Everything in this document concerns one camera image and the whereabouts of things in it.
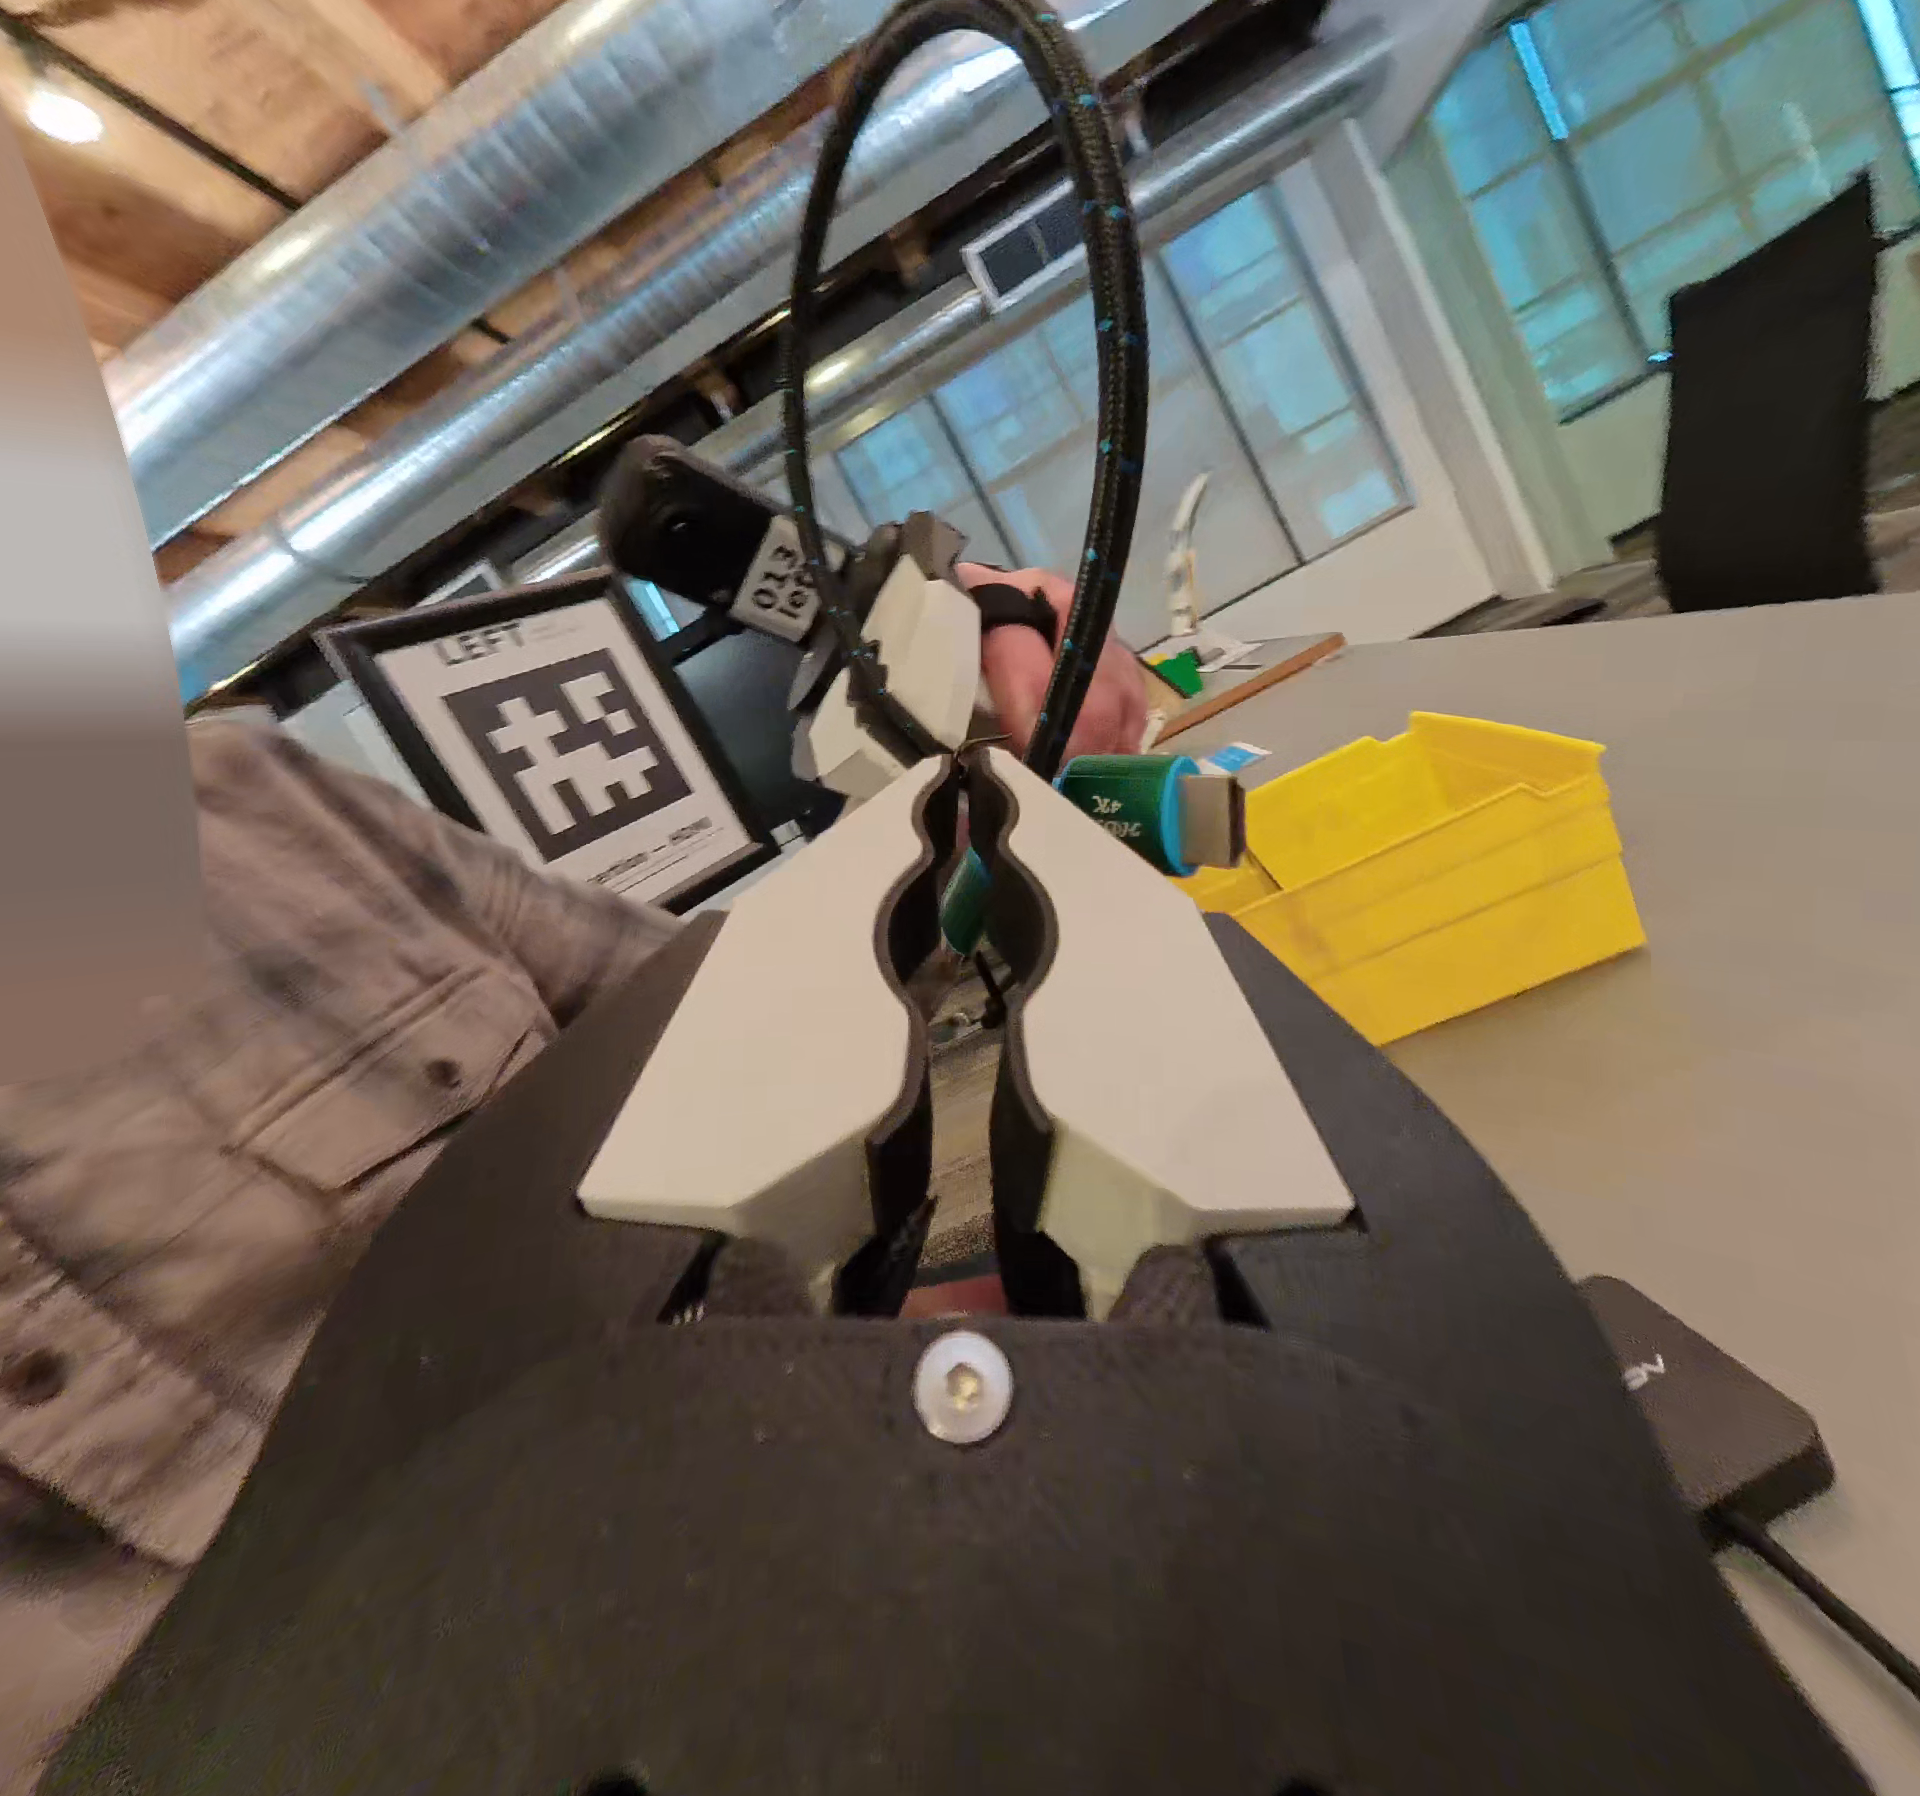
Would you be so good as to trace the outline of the yellow plastic bin stack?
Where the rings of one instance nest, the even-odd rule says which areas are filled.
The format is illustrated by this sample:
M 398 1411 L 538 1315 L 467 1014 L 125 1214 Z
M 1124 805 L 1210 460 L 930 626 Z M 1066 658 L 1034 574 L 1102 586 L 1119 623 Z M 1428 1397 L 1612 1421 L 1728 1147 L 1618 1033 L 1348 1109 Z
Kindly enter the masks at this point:
M 1390 1045 L 1643 948 L 1602 756 L 1415 710 L 1252 787 L 1244 858 L 1179 889 Z

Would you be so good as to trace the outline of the black port adapter box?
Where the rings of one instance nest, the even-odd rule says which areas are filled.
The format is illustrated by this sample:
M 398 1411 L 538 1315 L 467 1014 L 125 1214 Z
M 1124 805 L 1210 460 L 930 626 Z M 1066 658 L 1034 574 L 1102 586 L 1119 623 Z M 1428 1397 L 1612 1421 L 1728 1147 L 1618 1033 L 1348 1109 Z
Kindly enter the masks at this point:
M 1575 1288 L 1712 1545 L 1731 1540 L 1732 1517 L 1766 1530 L 1835 1486 L 1825 1437 L 1797 1402 L 1624 1280 Z

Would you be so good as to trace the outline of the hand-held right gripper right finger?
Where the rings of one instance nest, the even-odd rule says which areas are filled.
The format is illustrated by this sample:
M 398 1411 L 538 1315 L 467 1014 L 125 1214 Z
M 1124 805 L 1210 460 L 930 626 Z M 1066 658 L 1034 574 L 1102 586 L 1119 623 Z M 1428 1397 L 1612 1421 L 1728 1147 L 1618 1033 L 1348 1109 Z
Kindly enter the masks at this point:
M 1102 756 L 1058 787 L 975 759 L 983 931 L 1011 975 L 989 1147 L 1014 1311 L 1105 1311 L 1136 1262 L 1330 1231 L 1352 1192 L 1177 885 L 1244 848 L 1237 776 Z

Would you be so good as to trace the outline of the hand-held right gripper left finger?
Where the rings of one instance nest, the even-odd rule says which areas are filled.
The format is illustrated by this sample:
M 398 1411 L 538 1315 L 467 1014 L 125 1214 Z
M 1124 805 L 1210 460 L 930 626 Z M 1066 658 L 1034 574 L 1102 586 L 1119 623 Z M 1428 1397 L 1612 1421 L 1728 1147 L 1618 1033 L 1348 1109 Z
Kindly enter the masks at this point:
M 932 756 L 731 901 L 577 1184 L 594 1219 L 766 1246 L 899 1311 L 930 1224 L 927 1021 L 961 769 Z

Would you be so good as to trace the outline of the silver ceiling duct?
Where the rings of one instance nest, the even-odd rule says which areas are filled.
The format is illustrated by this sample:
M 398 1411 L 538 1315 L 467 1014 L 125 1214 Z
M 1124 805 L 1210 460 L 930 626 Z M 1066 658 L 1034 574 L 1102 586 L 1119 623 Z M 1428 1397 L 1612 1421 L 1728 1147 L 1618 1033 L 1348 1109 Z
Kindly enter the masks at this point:
M 108 363 L 149 549 L 787 99 L 890 3 L 563 3 Z
M 852 150 L 824 265 L 1043 128 L 1004 49 L 887 94 Z M 583 443 L 787 295 L 824 122 L 655 230 L 581 301 L 409 413 L 165 595 L 178 695 L 200 699 Z

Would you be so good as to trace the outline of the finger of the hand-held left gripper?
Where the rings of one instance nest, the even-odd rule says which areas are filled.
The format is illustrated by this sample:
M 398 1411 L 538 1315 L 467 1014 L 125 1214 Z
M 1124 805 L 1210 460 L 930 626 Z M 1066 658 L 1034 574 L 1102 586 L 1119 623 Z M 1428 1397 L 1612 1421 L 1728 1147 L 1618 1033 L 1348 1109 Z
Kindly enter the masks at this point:
M 857 721 L 857 753 L 868 774 L 901 774 L 924 754 L 957 753 L 967 741 L 981 682 L 981 613 L 948 578 L 899 562 L 871 615 L 885 695 L 911 717 L 920 738 L 885 727 L 871 704 Z
M 860 717 L 849 679 L 832 679 L 818 704 L 798 719 L 791 769 L 798 780 L 862 805 L 908 774 L 908 756 Z

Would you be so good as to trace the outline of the black office chair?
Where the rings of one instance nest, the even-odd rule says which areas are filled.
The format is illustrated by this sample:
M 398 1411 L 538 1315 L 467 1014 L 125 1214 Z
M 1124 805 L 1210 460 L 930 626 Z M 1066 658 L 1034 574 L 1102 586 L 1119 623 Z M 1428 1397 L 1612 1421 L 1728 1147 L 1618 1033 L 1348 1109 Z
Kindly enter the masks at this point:
M 1669 299 L 1653 567 L 1673 613 L 1878 595 L 1866 520 L 1869 177 Z

